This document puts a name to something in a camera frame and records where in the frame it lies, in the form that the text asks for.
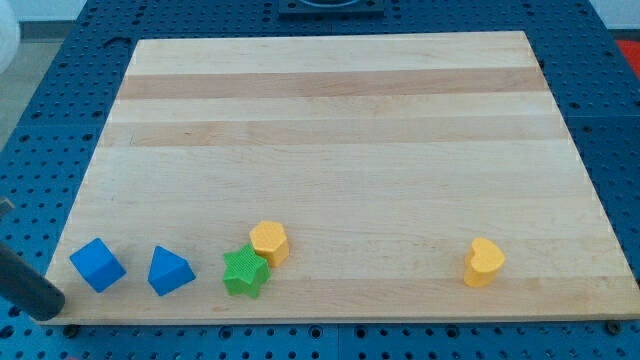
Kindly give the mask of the dark cylindrical robot arm tool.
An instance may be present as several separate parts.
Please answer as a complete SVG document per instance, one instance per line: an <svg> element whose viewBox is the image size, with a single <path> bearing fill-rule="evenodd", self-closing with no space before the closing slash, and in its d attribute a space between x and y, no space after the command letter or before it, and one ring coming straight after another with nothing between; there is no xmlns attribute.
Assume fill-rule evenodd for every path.
<svg viewBox="0 0 640 360"><path fill-rule="evenodd" d="M5 243L1 244L1 296L36 321L53 319L65 305L64 294Z"/></svg>

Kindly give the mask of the dark robot base mount plate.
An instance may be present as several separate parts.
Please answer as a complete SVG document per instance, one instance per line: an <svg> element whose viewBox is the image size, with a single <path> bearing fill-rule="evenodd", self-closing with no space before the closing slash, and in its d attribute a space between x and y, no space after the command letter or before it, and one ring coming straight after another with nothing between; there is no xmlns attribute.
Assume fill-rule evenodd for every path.
<svg viewBox="0 0 640 360"><path fill-rule="evenodd" d="M280 16L380 15L386 0L279 0Z"/></svg>

